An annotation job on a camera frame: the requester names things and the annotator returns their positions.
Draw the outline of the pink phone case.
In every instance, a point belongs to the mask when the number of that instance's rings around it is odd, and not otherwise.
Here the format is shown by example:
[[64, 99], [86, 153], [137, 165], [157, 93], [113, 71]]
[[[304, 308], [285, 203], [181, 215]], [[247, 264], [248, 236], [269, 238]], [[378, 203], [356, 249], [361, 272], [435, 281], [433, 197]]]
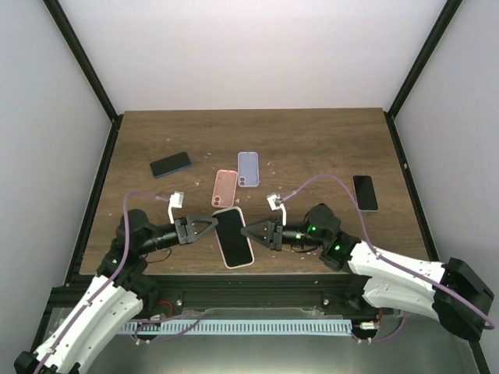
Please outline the pink phone case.
[[229, 208], [235, 202], [235, 191], [237, 188], [238, 173], [232, 170], [218, 170], [214, 189], [211, 197], [211, 205], [214, 208]]

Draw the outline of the white black phone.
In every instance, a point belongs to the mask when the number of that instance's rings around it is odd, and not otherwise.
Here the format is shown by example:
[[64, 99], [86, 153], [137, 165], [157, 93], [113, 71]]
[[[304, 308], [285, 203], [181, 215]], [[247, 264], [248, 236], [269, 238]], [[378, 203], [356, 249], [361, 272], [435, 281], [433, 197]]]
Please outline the white black phone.
[[364, 212], [379, 210], [373, 179], [369, 175], [354, 175], [352, 177], [357, 206]]

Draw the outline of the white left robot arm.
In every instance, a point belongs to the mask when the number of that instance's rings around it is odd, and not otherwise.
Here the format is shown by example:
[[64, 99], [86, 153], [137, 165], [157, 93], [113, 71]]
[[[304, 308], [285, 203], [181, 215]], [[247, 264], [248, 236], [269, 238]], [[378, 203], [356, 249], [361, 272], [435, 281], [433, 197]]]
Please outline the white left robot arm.
[[124, 324], [158, 308], [158, 286], [144, 273], [146, 255], [193, 244], [214, 230], [217, 223], [215, 217], [187, 216], [154, 225], [142, 210], [124, 213], [111, 247], [82, 298], [43, 344], [17, 357], [16, 372], [88, 372]]

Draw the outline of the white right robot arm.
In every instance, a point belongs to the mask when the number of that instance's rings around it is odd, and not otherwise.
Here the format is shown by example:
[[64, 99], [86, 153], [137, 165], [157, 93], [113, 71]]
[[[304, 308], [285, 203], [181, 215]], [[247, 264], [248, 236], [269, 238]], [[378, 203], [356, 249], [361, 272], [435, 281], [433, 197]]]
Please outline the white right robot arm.
[[468, 263], [413, 259], [379, 249], [344, 232], [323, 203], [313, 206], [301, 223], [268, 219], [243, 227], [241, 233], [271, 250], [285, 245], [319, 248], [325, 266], [358, 278], [346, 295], [354, 313], [371, 307], [399, 309], [435, 319], [469, 341], [480, 340], [483, 331], [493, 327], [488, 313], [494, 294]]

